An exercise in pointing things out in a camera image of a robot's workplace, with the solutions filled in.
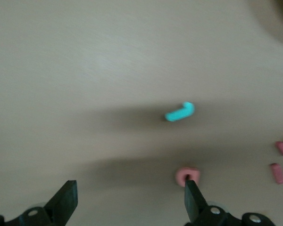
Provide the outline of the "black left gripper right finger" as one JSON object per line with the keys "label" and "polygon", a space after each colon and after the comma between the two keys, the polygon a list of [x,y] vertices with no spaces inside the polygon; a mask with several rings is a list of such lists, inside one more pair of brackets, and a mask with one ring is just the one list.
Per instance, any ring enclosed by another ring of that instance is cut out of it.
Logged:
{"label": "black left gripper right finger", "polygon": [[219,206],[208,205],[197,184],[185,181],[184,204],[190,221],[187,226],[273,226],[265,215],[247,212],[241,219],[232,216]]}

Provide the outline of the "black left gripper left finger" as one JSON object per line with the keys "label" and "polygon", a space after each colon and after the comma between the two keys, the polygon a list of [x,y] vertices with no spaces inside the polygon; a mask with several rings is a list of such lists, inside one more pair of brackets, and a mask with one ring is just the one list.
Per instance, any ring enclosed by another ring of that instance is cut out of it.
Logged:
{"label": "black left gripper left finger", "polygon": [[27,209],[10,221],[0,215],[0,226],[65,226],[77,205],[77,181],[69,180],[43,207]]}

